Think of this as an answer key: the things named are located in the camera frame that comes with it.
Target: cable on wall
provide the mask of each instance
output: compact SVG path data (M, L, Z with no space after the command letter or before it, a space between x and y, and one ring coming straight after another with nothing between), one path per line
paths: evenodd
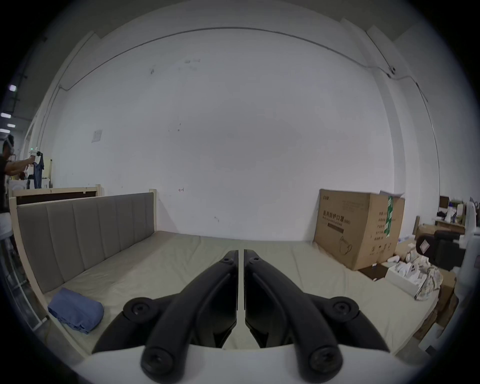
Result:
M419 92L420 92L420 96L422 98L422 101L425 105L425 109L427 110L427 115L428 115L428 119L430 121L430 125L432 126L432 132L433 132L433 139L435 141L435 148L436 148L436 152L437 152L437 161L438 161L438 192L440 194L440 161L439 161L439 156L438 156L438 146L437 146L437 139L436 139L436 135L435 135L435 129L433 128L433 123L432 123L432 119L430 117L430 113L428 111L428 108L427 108L427 103L428 103L428 99L427 97L425 96L425 94L423 93L423 91L421 90L419 84L417 83L417 81L410 75L406 75L406 76L402 76L402 77L398 77L398 78L395 78L395 77L392 77L392 75L390 73L388 73L387 71L385 71L382 67L379 67L378 65L365 65L365 64L362 64L360 63L359 61L356 61L355 59L351 58L350 56L347 56L346 54L340 52L340 51L337 51L336 49L333 49L333 48L330 48L324 44L320 44L320 43L317 43L316 41L313 41L313 40L309 40L309 39L306 39L304 37L300 37L300 36L295 36L295 35L291 35L291 34L288 34L288 33L285 33L285 32L280 32L280 31L272 31L272 30L269 30L269 29L263 29L263 28L254 28L254 27L234 27L234 26L231 26L231 27L228 27L228 26L224 26L224 27L206 27L206 28L196 28L196 29L189 29L189 30L186 30L186 31L180 31L180 32L176 32L176 33L172 33L172 34L169 34L169 35L164 35L164 36L161 36L161 37L156 37L154 39L151 39L151 40L147 40L141 44L137 44L136 46L133 46L131 48L128 48L120 53L117 53L116 55L112 56L110 59L104 61L103 63L97 65L95 68L93 68L91 71L89 71L88 73L86 73L85 75L83 75L80 79L78 79L72 86L70 86L69 88L63 88L60 84L57 84L58 85L58 89L62 89L64 91L70 91L73 87L75 87L80 81L82 81L85 77L87 77L89 74L91 74L92 72L96 71L98 68L100 68L102 65L108 63L109 61L117 58L118 56L120 55L123 55L124 53L127 53L135 48L138 48L138 47L141 47L141 46L144 46L146 44L149 44L149 43L153 43L154 41L158 41L158 40L162 40L162 39L165 39L167 37L173 37L173 36L177 36L177 35L183 35L183 34L186 34L186 33L191 33L191 32L201 32L201 31L213 31L213 30L228 30L228 29L231 29L231 30L250 30L250 31L260 31L260 32L269 32L269 33L273 33L273 34L277 34L277 35L283 35L283 36L288 36L288 37L292 37L292 38L295 38L295 39L298 39L298 40L302 40L302 41L305 41L307 43L310 43L310 44L314 44L318 47L321 47L321 48L324 48L324 49L327 49L339 56L342 56L343 58L359 65L360 67L364 68L364 69L376 69L376 70L379 70L381 72L383 72L384 74L387 75L387 77L391 80L396 80L396 81L399 81L399 80L403 80L403 79L411 79L415 85L417 86Z

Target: gray headboard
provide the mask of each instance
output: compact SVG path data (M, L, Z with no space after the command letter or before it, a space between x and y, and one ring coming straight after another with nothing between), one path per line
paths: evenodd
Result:
M25 252L43 293L154 232L151 192L24 204L17 213Z

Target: mattress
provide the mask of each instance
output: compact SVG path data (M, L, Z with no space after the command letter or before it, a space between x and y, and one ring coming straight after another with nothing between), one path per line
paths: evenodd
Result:
M415 301L385 279L372 281L347 269L315 243L230 240L157 231L62 285L101 302L105 308L101 323L88 335L65 328L81 348L91 353L128 300L178 293L230 250L239 250L242 266L243 249L256 251L306 293L355 300L393 353L406 344L437 301L438 291L427 301ZM243 292L242 268L239 274L238 292ZM45 294L47 302L59 289ZM237 325L223 348L258 348L243 320L243 295L238 300Z

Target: blue towel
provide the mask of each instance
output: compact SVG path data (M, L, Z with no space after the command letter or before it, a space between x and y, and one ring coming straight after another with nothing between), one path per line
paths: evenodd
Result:
M103 317L103 305L80 293L62 288L48 305L48 311L61 323L88 334Z

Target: floor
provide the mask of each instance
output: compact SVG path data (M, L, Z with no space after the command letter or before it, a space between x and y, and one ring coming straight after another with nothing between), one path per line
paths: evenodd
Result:
M411 365L421 365L427 363L431 357L419 348L420 341L412 337L408 343L396 354L403 362Z

